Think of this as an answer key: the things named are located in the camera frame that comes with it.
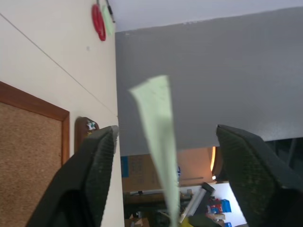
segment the hanging object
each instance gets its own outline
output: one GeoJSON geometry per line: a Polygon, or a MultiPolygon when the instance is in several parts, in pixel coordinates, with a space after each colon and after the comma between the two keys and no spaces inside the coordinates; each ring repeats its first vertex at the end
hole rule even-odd
{"type": "Polygon", "coordinates": [[[98,33],[100,40],[105,41],[106,31],[105,31],[103,17],[98,4],[94,4],[93,7],[91,8],[91,15],[93,18],[95,30],[98,33]]]}

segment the brown wooden piece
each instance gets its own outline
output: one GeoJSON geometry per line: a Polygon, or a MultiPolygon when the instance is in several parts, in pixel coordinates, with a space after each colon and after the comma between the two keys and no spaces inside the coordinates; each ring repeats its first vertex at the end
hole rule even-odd
{"type": "Polygon", "coordinates": [[[70,156],[70,112],[0,81],[0,103],[62,122],[62,165],[70,156]]]}
{"type": "Polygon", "coordinates": [[[98,124],[87,117],[78,117],[75,122],[75,153],[78,151],[80,144],[84,140],[85,137],[89,136],[93,131],[99,129],[98,124]],[[90,130],[88,126],[88,122],[95,123],[95,129],[90,130]]]}

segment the wall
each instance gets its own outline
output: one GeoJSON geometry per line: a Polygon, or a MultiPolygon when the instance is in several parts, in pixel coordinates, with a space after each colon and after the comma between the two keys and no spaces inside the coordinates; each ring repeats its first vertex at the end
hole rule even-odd
{"type": "MultiPolygon", "coordinates": [[[[78,116],[118,124],[115,37],[98,39],[93,3],[0,1],[0,80],[70,111],[71,155],[78,116]]],[[[102,226],[124,226],[119,144],[102,226]]]]}
{"type": "Polygon", "coordinates": [[[178,149],[218,145],[217,124],[303,136],[303,8],[116,34],[121,154],[148,148],[128,90],[170,78],[178,149]]]}
{"type": "Polygon", "coordinates": [[[118,31],[303,6],[303,0],[109,0],[118,31]]]}
{"type": "MultiPolygon", "coordinates": [[[[233,227],[238,225],[246,224],[246,220],[243,216],[241,208],[232,192],[229,183],[220,183],[220,184],[211,184],[211,186],[215,189],[213,194],[214,197],[218,199],[226,199],[231,204],[231,213],[225,213],[225,223],[230,222],[233,227]]],[[[183,193],[187,192],[187,189],[191,189],[193,193],[199,190],[200,186],[193,186],[193,187],[184,187],[180,188],[180,191],[183,193]]]]}

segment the ceiling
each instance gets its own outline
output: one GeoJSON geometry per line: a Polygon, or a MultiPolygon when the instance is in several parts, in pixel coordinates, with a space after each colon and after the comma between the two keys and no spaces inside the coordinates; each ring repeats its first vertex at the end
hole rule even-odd
{"type": "Polygon", "coordinates": [[[303,0],[109,0],[117,31],[303,6],[303,0]]]}

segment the cream wall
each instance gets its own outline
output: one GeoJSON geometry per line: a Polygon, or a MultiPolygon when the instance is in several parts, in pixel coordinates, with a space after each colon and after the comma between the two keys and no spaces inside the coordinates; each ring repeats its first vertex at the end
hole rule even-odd
{"type": "MultiPolygon", "coordinates": [[[[100,128],[118,124],[115,38],[99,41],[93,3],[0,2],[0,80],[70,111],[71,155],[78,116],[100,128]]],[[[124,226],[119,146],[102,226],[124,226]]]]}

